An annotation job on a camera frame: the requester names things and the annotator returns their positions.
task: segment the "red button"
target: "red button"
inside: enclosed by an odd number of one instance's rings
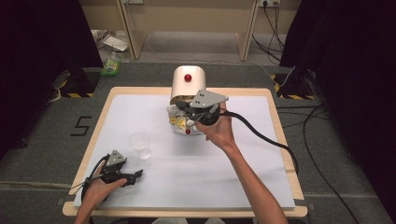
[[[187,74],[186,76],[184,76],[184,80],[185,80],[186,82],[191,82],[191,79],[192,79],[192,77],[191,77],[190,74]]]

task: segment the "black curtain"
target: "black curtain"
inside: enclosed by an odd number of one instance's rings
[[[324,6],[302,1],[281,65],[306,64],[316,71],[318,87],[340,136],[396,222],[394,1],[351,0],[340,7]],[[323,14],[332,16],[333,25],[323,26],[320,19],[315,20]],[[327,28],[327,36],[316,38],[318,27]]]
[[[0,30],[2,158],[28,135],[62,71],[103,65],[78,0],[7,1]]]

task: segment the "clear glass cup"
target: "clear glass cup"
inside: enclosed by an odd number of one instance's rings
[[[137,152],[140,159],[146,160],[151,156],[149,133],[138,132],[132,134],[129,145]]]

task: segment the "person's right hand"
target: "person's right hand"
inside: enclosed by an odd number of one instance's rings
[[[221,108],[220,111],[227,109],[224,102],[220,103],[219,106]],[[195,126],[199,131],[206,134],[206,141],[210,140],[225,153],[229,153],[236,148],[231,121],[231,117],[220,116],[219,120],[211,126],[206,126],[199,121],[195,122]]]

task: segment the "wooden table edge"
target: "wooden table edge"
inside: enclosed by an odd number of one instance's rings
[[[274,102],[274,98],[272,97],[271,92],[268,89],[257,89],[257,88],[206,88],[208,91],[217,92],[224,95],[247,95],[247,96],[266,96],[268,99],[268,103],[270,106],[270,113],[274,123],[274,128],[276,131],[276,138],[277,142],[283,145],[287,145],[285,134],[283,133],[282,126],[280,124],[279,116],[276,112],[276,106]],[[101,115],[99,120],[96,124],[96,127],[93,131],[90,143],[87,146],[85,151],[84,157],[81,161],[81,164],[78,168],[78,172],[76,174],[75,180],[72,186],[79,184],[82,180],[85,171],[87,169],[88,162],[93,152],[94,145],[96,140],[99,136],[101,128],[106,115],[107,111],[110,108],[111,102],[115,95],[117,94],[167,94],[171,95],[172,88],[171,87],[114,87],[111,89],[109,95],[107,96],[105,105],[102,109]],[[295,173],[291,156],[290,154],[281,149],[283,161],[285,163],[286,174],[288,176],[290,185],[291,185],[291,192],[294,199],[297,200],[304,200],[304,195],[300,186],[300,182],[298,180],[297,174]],[[70,194],[74,193],[75,190],[71,189],[69,191]],[[75,216],[77,214],[78,209],[74,206],[73,202],[66,202],[64,204],[63,212],[66,216]],[[287,217],[305,217],[308,210],[306,206],[296,206],[290,210],[284,210],[285,215]],[[252,211],[171,211],[171,210],[114,210],[112,209],[97,209],[92,213],[93,216],[107,216],[107,217],[254,217]]]

